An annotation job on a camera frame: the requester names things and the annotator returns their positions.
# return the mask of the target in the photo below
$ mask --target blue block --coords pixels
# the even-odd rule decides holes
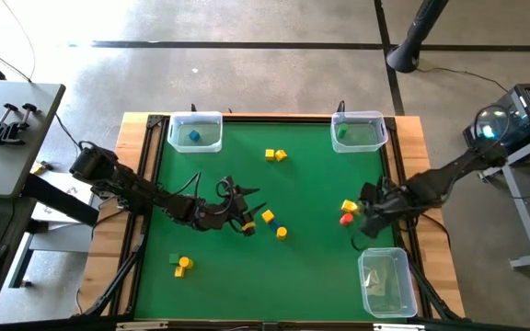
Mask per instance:
[[[194,142],[197,142],[200,140],[200,133],[193,130],[192,132],[190,132],[190,139],[192,139]]]
[[[277,223],[277,221],[273,220],[269,223],[269,227],[273,230],[273,232],[277,233],[277,229],[282,226],[281,224]]]

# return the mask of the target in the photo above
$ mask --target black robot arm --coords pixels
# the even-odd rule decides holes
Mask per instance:
[[[118,205],[126,211],[141,215],[157,206],[176,223],[188,225],[198,231],[220,230],[225,223],[230,223],[233,229],[243,235],[255,233],[253,219],[265,203],[249,211],[245,196],[258,191],[258,188],[241,188],[235,185],[231,177],[225,177],[216,186],[218,196],[224,200],[220,204],[208,203],[197,195],[179,194],[193,180],[199,182],[201,173],[196,174],[180,191],[170,193],[136,175],[128,166],[120,164],[118,156],[112,151],[86,143],[91,148],[82,148],[81,154],[71,166],[71,174],[90,184],[91,191],[98,196],[108,193],[116,195]],[[223,188],[222,193],[218,190],[220,187]],[[234,226],[233,221],[238,223],[240,229]]]
[[[476,147],[469,148],[449,164],[414,175],[403,185],[397,186],[384,177],[376,186],[366,183],[359,197],[366,218],[361,231],[376,238],[391,223],[441,207],[449,198],[454,183],[468,173],[504,166],[507,156],[504,147],[480,139]]]

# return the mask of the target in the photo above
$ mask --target transparent box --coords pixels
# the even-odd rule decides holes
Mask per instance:
[[[418,307],[401,248],[365,249],[358,260],[363,308],[377,318],[408,318]]]
[[[194,142],[190,133],[200,140]],[[216,153],[222,149],[222,113],[218,111],[178,111],[171,114],[167,142],[180,153]]]
[[[341,124],[348,129],[339,138]],[[330,139],[337,153],[375,152],[387,142],[384,116],[379,111],[336,112],[330,122]]]

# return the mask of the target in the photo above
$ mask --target concrete floor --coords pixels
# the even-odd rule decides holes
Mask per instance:
[[[125,111],[201,110],[394,114],[380,51],[92,49],[88,40],[379,42],[373,0],[96,1],[8,0],[36,48],[34,80],[63,83],[59,109],[77,139],[113,147]],[[402,41],[421,0],[384,0],[392,42]],[[83,47],[67,48],[67,42]],[[530,44],[530,1],[452,0],[427,40],[433,44]],[[29,72],[28,44],[0,3],[0,56]],[[530,82],[529,52],[424,52],[421,68],[443,66],[498,80]],[[19,80],[9,74],[10,80]],[[465,150],[460,132],[502,91],[445,72],[398,74],[404,110],[421,116],[433,166]],[[70,141],[55,123],[40,158],[68,166]],[[525,175],[525,194],[530,175]],[[475,176],[444,207],[467,316],[530,326],[530,254],[513,201]],[[74,310],[85,257],[42,253],[34,289],[4,290],[0,323],[59,318]]]

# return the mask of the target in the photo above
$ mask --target green cube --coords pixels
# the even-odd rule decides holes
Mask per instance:
[[[172,264],[174,266],[178,266],[180,257],[181,256],[179,254],[177,254],[177,253],[169,254],[169,264]]]
[[[349,126],[347,124],[342,123],[341,125],[339,125],[339,129],[337,130],[337,138],[342,139],[347,133],[347,129],[349,129]]]

